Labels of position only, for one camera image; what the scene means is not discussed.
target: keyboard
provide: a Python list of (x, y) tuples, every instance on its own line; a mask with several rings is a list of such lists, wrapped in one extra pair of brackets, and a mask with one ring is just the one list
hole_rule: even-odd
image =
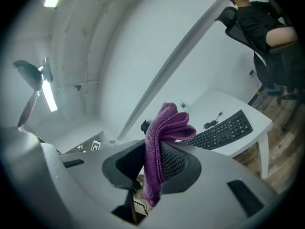
[(225, 121), (197, 134), (192, 140), (181, 143), (212, 150), (243, 138), (252, 131), (248, 119), (240, 110)]

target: desk leg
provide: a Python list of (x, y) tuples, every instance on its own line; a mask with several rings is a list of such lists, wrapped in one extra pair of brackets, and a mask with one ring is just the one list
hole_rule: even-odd
[(256, 143), (258, 157), (261, 164), (261, 178), (266, 179), (269, 166), (269, 141), (267, 133), (262, 134)]

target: chair wheel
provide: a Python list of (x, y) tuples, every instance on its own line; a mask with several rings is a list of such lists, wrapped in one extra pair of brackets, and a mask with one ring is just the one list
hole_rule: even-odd
[(287, 132), (287, 131), (288, 131), (288, 127), (287, 127), (286, 125), (284, 125), (284, 126), (282, 127), (282, 131), (283, 131), (283, 132)]

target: black shirt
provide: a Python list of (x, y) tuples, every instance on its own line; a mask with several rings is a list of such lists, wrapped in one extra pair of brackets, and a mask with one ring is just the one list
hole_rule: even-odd
[(255, 46), (262, 52), (267, 52), (267, 33), (285, 25), (278, 20), (280, 16), (269, 2), (256, 1), (251, 2), (251, 5), (238, 8), (237, 21)]

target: black office chair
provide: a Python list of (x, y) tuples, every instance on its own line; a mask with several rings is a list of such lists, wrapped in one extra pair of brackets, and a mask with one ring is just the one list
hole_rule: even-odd
[[(283, 125), (282, 130), (287, 131), (290, 123), (296, 115), (296, 112), (301, 104), (305, 104), (305, 96), (303, 90), (305, 89), (305, 78), (302, 75), (298, 75), (292, 72), (290, 67), (291, 57), (290, 52), (293, 52), (299, 47), (298, 43), (290, 43), (287, 45), (274, 47), (269, 53), (264, 53), (259, 50), (254, 43), (243, 33), (240, 25), (237, 22), (237, 9), (234, 7), (227, 7), (221, 13), (221, 15), (215, 20), (221, 21), (227, 29), (225, 33), (237, 40), (238, 42), (246, 45), (247, 47), (254, 50), (255, 53), (259, 54), (264, 62), (254, 53), (254, 65), (256, 68), (257, 76), (262, 84), (270, 89), (275, 88), (275, 84), (287, 86), (288, 95), (280, 96), (277, 98), (278, 104), (281, 104), (282, 100), (297, 100), (297, 103), (289, 116), (287, 122)], [(272, 54), (281, 54), (284, 71), (277, 70), (271, 60)], [(294, 89), (298, 89), (298, 93), (294, 94)]]

